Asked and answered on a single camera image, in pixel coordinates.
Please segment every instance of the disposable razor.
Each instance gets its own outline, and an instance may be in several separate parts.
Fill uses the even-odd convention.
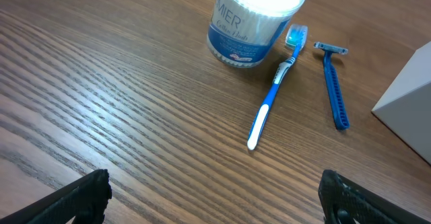
[[[325,70],[326,86],[328,88],[329,101],[331,102],[335,126],[339,130],[345,130],[350,127],[350,123],[347,112],[345,111],[343,96],[339,88],[337,71],[331,64],[331,55],[333,53],[347,54],[348,49],[322,42],[315,42],[314,47],[320,48],[325,52],[323,68]]]

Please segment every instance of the wooden table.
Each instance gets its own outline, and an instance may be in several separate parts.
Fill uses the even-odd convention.
[[[106,168],[106,223],[322,223],[332,169],[431,220],[431,167],[371,113],[431,40],[431,0],[306,0],[309,28],[259,148],[246,139],[278,63],[215,59],[215,0],[0,0],[0,217]],[[314,41],[335,67],[351,129],[333,124]]]

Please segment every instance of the blue toothbrush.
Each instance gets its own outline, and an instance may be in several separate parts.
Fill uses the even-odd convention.
[[[343,96],[339,88],[337,71],[331,64],[331,56],[333,53],[347,54],[349,51],[346,48],[315,42],[315,48],[320,48],[325,52],[323,57],[323,68],[325,70],[326,86],[328,87],[329,101],[331,102],[332,115],[334,117],[335,127],[339,130],[345,130],[350,127],[349,118],[345,111]]]
[[[263,100],[261,108],[257,112],[247,141],[247,147],[251,151],[255,149],[257,142],[261,137],[263,126],[265,125],[265,121],[267,120],[269,110],[271,109],[272,103],[274,102],[275,95],[277,94],[277,90],[281,81],[289,71],[290,67],[295,63],[299,52],[304,48],[307,32],[308,28],[306,26],[292,24],[289,28],[288,35],[286,37],[286,46],[293,49],[294,53],[288,60],[279,64],[277,73],[275,73],[272,87],[269,90],[267,97]]]

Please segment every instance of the black object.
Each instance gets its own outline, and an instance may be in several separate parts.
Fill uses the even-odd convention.
[[[319,198],[325,224],[430,224],[332,170],[323,172]]]
[[[95,170],[0,220],[0,224],[102,224],[112,198],[108,170]]]

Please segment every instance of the toothbrush head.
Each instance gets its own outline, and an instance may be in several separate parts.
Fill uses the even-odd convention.
[[[294,50],[300,46],[302,50],[307,40],[308,27],[298,24],[292,24],[289,28],[288,35],[286,36],[286,46]]]

